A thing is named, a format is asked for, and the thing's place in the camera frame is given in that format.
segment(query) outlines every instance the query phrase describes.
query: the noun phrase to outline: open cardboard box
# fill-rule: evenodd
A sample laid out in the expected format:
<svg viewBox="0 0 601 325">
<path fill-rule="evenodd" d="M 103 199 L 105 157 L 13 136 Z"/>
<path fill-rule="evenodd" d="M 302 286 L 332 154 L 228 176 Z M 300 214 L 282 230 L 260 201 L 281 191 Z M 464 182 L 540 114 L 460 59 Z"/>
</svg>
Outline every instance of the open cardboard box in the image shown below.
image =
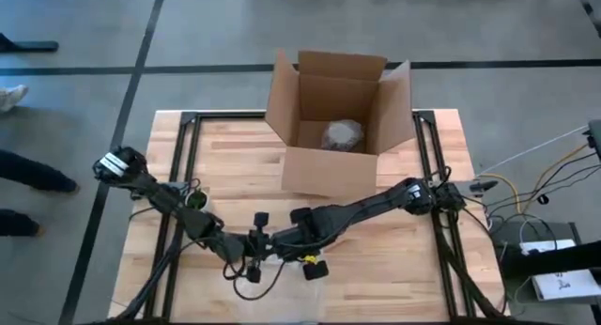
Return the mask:
<svg viewBox="0 0 601 325">
<path fill-rule="evenodd" d="M 296 71 L 277 53 L 266 121 L 287 145 L 282 188 L 360 197 L 376 192 L 378 155 L 415 136 L 409 62 L 382 76 L 386 58 L 299 52 Z M 350 152 L 322 150 L 331 121 L 353 119 L 364 138 Z"/>
</svg>

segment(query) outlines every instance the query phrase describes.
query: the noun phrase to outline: wooden table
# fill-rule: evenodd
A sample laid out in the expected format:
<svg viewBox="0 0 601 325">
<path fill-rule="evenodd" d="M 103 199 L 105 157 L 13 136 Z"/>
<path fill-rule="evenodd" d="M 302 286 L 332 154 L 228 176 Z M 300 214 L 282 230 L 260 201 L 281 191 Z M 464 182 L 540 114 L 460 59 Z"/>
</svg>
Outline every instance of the wooden table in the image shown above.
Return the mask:
<svg viewBox="0 0 601 325">
<path fill-rule="evenodd" d="M 459 113 L 454 109 L 435 113 L 444 158 L 453 168 L 451 180 L 472 179 L 474 173 Z M 169 176 L 180 114 L 180 111 L 159 111 L 155 115 L 146 157 L 150 173 L 161 181 Z M 246 233 L 253 227 L 254 213 L 268 211 L 267 231 L 273 232 L 290 226 L 288 214 L 294 208 L 345 203 L 283 191 L 280 175 L 284 154 L 284 143 L 262 120 L 203 122 L 194 176 L 202 181 L 215 213 L 227 225 L 226 230 Z M 186 149 L 183 155 L 179 178 L 183 178 Z M 409 140 L 379 157 L 378 188 L 388 188 L 405 177 L 420 177 L 421 169 L 417 142 Z M 134 210 L 146 206 L 147 203 L 137 204 Z M 479 206 L 469 204 L 468 208 L 484 220 Z M 131 222 L 111 316 L 123 310 L 120 304 L 129 303 L 148 277 L 160 219 L 159 213 L 150 212 L 136 216 Z M 488 236 L 465 213 L 460 214 L 459 230 L 471 277 L 493 304 L 501 305 L 501 276 Z M 428 216 L 412 216 L 403 210 L 383 214 L 349 228 L 327 248 L 325 256 L 331 274 L 319 281 L 320 289 L 308 289 L 313 293 L 311 297 L 303 294 L 306 283 L 298 278 L 298 269 L 291 268 L 285 269 L 289 271 L 288 277 L 278 282 L 273 295 L 259 302 L 245 302 L 234 294 L 231 282 L 222 278 L 223 262 L 193 246 L 182 254 L 179 262 L 171 319 L 264 322 L 288 315 L 318 317 L 323 321 L 448 320 Z M 270 282 L 272 276 L 265 272 L 263 282 Z M 462 310 L 456 277 L 454 286 Z M 157 312 L 161 305 L 159 297 Z"/>
</svg>

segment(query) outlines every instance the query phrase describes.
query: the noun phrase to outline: yellow clip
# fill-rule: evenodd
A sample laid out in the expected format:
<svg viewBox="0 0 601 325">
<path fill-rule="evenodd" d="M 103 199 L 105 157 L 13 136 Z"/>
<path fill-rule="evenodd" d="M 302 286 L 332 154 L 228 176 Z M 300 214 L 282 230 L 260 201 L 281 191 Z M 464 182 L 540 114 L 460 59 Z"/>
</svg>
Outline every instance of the yellow clip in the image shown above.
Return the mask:
<svg viewBox="0 0 601 325">
<path fill-rule="evenodd" d="M 302 260 L 307 263 L 317 264 L 317 257 L 314 255 L 306 255 Z"/>
</svg>

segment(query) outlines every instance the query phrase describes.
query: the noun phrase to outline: black pants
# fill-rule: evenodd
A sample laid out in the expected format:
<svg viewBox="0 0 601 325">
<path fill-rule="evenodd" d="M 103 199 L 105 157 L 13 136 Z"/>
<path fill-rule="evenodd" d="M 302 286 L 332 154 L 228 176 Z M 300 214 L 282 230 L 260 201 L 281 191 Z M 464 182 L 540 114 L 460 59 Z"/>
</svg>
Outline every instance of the black pants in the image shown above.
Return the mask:
<svg viewBox="0 0 601 325">
<path fill-rule="evenodd" d="M 77 183 L 52 167 L 0 150 L 0 178 L 6 178 L 43 191 L 69 193 Z M 26 215 L 0 209 L 0 236 L 34 236 L 39 225 Z"/>
</svg>

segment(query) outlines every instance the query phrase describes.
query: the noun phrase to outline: concrete floor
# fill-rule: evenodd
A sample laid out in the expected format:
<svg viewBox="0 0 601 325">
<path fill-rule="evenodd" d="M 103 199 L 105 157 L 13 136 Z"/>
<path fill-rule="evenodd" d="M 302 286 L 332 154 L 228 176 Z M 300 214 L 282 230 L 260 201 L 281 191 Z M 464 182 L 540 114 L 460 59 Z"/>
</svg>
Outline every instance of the concrete floor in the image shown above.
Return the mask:
<svg viewBox="0 0 601 325">
<path fill-rule="evenodd" d="M 601 10 L 601 0 L 589 0 Z M 56 54 L 0 55 L 15 68 L 133 67 L 154 0 L 2 0 L 0 31 L 15 39 L 55 39 Z M 164 0 L 147 66 L 272 63 L 274 49 L 382 54 L 392 61 L 601 58 L 601 39 L 579 0 Z M 56 324 L 98 189 L 91 164 L 111 144 L 130 75 L 0 76 L 31 92 L 0 116 L 0 145 L 48 163 L 82 186 L 47 196 L 0 180 L 2 206 L 48 228 L 39 240 L 0 239 L 0 323 L 26 317 Z M 601 69 L 415 70 L 415 107 L 459 108 L 478 173 L 525 149 L 601 117 Z M 265 108 L 264 72 L 142 75 L 124 144 L 144 150 L 159 109 Z M 528 191 L 570 148 L 573 134 L 497 169 Z M 595 175 L 532 212 L 576 222 L 585 241 L 601 239 Z M 487 201 L 506 196 L 505 189 Z M 111 191 L 85 279 L 76 322 L 103 318 L 111 302 L 131 202 Z M 527 305 L 520 318 L 593 324 L 584 306 Z"/>
</svg>

